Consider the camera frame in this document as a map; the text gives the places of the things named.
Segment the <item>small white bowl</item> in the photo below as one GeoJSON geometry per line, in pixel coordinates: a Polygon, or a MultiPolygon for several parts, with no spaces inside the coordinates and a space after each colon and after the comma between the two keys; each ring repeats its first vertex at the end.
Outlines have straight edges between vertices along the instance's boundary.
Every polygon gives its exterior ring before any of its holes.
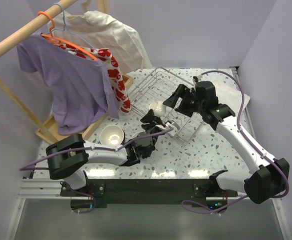
{"type": "Polygon", "coordinates": [[[166,114],[166,106],[163,104],[163,101],[152,102],[149,107],[149,110],[153,110],[153,113],[156,117],[163,117],[166,114]]]}

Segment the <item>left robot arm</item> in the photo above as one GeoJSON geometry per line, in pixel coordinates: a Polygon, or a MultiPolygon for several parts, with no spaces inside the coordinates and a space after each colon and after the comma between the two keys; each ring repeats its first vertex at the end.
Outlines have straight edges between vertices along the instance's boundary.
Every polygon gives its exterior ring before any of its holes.
{"type": "Polygon", "coordinates": [[[119,167],[130,167],[149,158],[155,151],[159,136],[176,128],[168,121],[150,110],[142,118],[143,132],[130,140],[117,125],[109,125],[100,133],[100,143],[85,141],[76,133],[47,147],[47,162],[50,179],[64,180],[78,196],[89,191],[87,174],[81,169],[86,164],[110,164],[119,167]]]}

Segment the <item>red bowl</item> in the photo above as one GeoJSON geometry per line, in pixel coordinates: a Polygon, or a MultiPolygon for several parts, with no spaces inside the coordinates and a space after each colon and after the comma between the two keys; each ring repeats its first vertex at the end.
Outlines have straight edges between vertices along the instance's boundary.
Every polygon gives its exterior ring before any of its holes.
{"type": "Polygon", "coordinates": [[[115,147],[125,141],[125,133],[117,125],[108,125],[101,130],[99,139],[102,145],[115,147]]]}

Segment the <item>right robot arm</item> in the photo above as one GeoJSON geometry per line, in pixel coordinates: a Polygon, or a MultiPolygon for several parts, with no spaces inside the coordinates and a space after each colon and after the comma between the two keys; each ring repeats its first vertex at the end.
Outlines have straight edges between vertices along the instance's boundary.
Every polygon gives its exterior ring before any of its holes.
{"type": "Polygon", "coordinates": [[[212,174],[208,189],[213,196],[232,190],[246,193],[254,203],[260,204],[288,193],[287,160],[276,159],[241,127],[235,112],[228,105],[219,103],[212,82],[200,81],[193,88],[180,84],[163,105],[188,117],[199,113],[206,124],[231,144],[248,167],[249,175],[244,178],[226,170],[212,174]]]}

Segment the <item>cream floral bowl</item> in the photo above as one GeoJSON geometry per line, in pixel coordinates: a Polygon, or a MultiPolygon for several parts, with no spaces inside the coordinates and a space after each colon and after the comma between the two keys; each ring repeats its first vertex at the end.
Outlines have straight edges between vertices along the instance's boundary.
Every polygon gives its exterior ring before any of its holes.
{"type": "Polygon", "coordinates": [[[137,133],[133,134],[130,139],[132,140],[132,139],[134,139],[136,137],[141,136],[142,134],[143,134],[143,132],[137,132],[137,133]]]}

